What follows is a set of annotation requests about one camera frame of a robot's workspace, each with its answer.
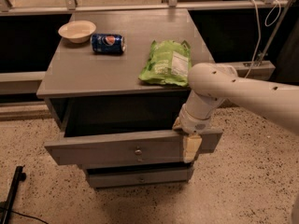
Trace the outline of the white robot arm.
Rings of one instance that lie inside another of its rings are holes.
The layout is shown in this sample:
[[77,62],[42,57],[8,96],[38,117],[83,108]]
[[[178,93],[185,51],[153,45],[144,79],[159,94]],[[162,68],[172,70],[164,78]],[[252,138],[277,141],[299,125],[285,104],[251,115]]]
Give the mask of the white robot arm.
[[181,224],[298,224],[298,89],[200,63],[177,126],[195,162]]

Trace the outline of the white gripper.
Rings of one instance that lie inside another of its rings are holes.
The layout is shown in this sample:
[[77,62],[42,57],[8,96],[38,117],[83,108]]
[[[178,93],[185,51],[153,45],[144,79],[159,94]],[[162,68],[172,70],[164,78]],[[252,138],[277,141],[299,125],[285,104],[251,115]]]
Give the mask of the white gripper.
[[189,135],[183,137],[183,161],[190,163],[195,160],[198,150],[202,144],[202,136],[210,128],[210,119],[196,119],[187,111],[184,105],[176,118],[172,129],[174,131],[183,130]]

